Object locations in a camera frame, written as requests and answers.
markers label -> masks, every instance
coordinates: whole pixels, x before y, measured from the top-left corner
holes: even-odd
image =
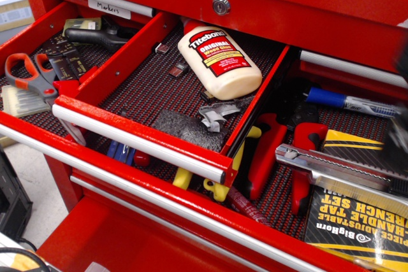
[[[109,13],[112,15],[120,16],[126,19],[131,18],[131,13],[129,10],[118,8],[117,6],[113,6],[108,3],[102,3],[101,1],[88,0],[88,6],[92,9],[102,11],[105,13]]]

scissors handle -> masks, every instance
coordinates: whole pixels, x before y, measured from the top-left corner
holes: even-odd
[[[30,78],[18,78],[13,76],[11,69],[20,61],[24,61],[25,69],[31,74]],[[42,77],[36,66],[27,54],[11,54],[6,59],[5,65],[7,81],[24,90],[31,90],[39,94],[44,101],[58,97],[58,91]]]
[[[48,56],[46,54],[36,54],[34,57],[37,67],[40,70],[41,75],[46,79],[49,84],[55,81],[57,74],[53,68],[44,68],[44,64],[49,62]]]

titebond label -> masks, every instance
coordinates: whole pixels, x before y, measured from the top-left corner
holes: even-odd
[[[192,36],[189,47],[198,52],[203,64],[215,76],[227,71],[250,67],[244,55],[229,41],[224,31],[206,30]]]

glue bottle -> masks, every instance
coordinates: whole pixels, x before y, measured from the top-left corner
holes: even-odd
[[[178,50],[210,94],[230,100],[261,85],[261,71],[226,31],[189,18],[182,21],[185,35]]]

grey sponge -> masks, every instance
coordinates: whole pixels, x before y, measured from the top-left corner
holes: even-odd
[[[161,111],[153,128],[216,152],[221,151],[228,133],[224,127],[217,133],[208,132],[201,119],[170,110]]]

